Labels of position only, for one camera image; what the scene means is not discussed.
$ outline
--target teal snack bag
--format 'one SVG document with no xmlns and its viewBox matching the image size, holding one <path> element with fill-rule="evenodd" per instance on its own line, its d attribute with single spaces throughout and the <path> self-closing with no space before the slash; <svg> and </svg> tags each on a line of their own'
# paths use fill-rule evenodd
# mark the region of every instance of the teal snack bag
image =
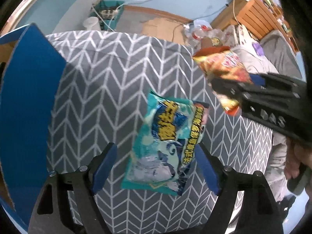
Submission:
<svg viewBox="0 0 312 234">
<path fill-rule="evenodd" d="M 151 92 L 121 188 L 182 195 L 208 113 L 206 103 L 164 99 Z"/>
</svg>

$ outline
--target white cup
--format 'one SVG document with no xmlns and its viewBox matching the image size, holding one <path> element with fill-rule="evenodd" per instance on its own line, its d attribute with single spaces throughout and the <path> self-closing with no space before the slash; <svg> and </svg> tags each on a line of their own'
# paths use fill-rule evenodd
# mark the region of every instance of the white cup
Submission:
<svg viewBox="0 0 312 234">
<path fill-rule="evenodd" d="M 97 17 L 89 17 L 82 24 L 86 30 L 101 31 L 99 19 Z"/>
</svg>

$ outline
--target black cable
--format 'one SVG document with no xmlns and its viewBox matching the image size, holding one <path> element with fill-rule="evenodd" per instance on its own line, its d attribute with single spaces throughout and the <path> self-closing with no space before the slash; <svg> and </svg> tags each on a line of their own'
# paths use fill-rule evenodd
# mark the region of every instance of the black cable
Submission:
<svg viewBox="0 0 312 234">
<path fill-rule="evenodd" d="M 222 8 L 218 9 L 217 11 L 213 12 L 213 13 L 210 14 L 210 15 L 206 15 L 206 16 L 201 16 L 201 17 L 194 18 L 194 19 L 192 19 L 192 21 L 191 21 L 190 23 L 193 23 L 194 20 L 196 20 L 196 19 L 200 19 L 200 18 L 203 18 L 203 17 L 210 17 L 210 16 L 212 16 L 212 15 L 218 13 L 219 11 L 223 10 L 225 7 L 228 7 L 228 4 L 224 5 Z M 181 26 L 181 25 L 184 25 L 184 23 L 179 24 L 179 25 L 177 25 L 176 27 L 174 27 L 174 30 L 173 30 L 173 33 L 172 33 L 172 40 L 171 40 L 171 42 L 174 41 L 174 31 L 177 29 L 177 27 L 179 27 L 179 26 Z"/>
</svg>

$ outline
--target metal bolt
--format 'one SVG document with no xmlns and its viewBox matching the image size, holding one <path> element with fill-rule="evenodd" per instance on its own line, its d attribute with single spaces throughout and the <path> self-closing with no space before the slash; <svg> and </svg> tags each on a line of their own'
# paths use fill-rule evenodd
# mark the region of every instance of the metal bolt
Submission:
<svg viewBox="0 0 312 234">
<path fill-rule="evenodd" d="M 82 165 L 79 167 L 79 171 L 81 171 L 81 172 L 85 172 L 87 169 L 88 169 L 88 166 L 86 166 L 86 165 Z"/>
<path fill-rule="evenodd" d="M 254 174 L 257 175 L 258 177 L 261 177 L 263 175 L 263 173 L 260 171 L 255 171 Z"/>
<path fill-rule="evenodd" d="M 249 93 L 244 93 L 243 96 L 246 98 L 246 99 L 249 99 L 251 97 L 251 95 Z"/>
<path fill-rule="evenodd" d="M 294 96 L 295 96 L 296 98 L 300 98 L 300 96 L 299 96 L 298 93 L 296 93 L 296 92 L 294 92 Z"/>
<path fill-rule="evenodd" d="M 52 170 L 48 174 L 50 177 L 53 177 L 53 176 L 55 176 L 56 173 L 57 173 L 56 171 Z"/>
<path fill-rule="evenodd" d="M 225 166 L 224 166 L 224 170 L 225 170 L 226 172 L 230 172 L 230 171 L 233 170 L 233 168 L 232 168 L 231 166 L 225 165 Z"/>
</svg>

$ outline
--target plastic bag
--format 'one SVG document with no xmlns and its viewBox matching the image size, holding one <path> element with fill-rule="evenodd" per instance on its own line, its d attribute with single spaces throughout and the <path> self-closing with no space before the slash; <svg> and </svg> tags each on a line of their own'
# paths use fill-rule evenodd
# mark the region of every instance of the plastic bag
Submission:
<svg viewBox="0 0 312 234">
<path fill-rule="evenodd" d="M 208 113 L 206 103 L 150 93 L 121 188 L 182 195 Z"/>
<path fill-rule="evenodd" d="M 249 73 L 237 54 L 229 50 L 228 46 L 209 47 L 198 51 L 193 60 L 205 73 L 210 82 L 214 77 L 252 83 Z M 238 113 L 238 101 L 214 92 L 225 112 L 229 115 Z"/>
</svg>

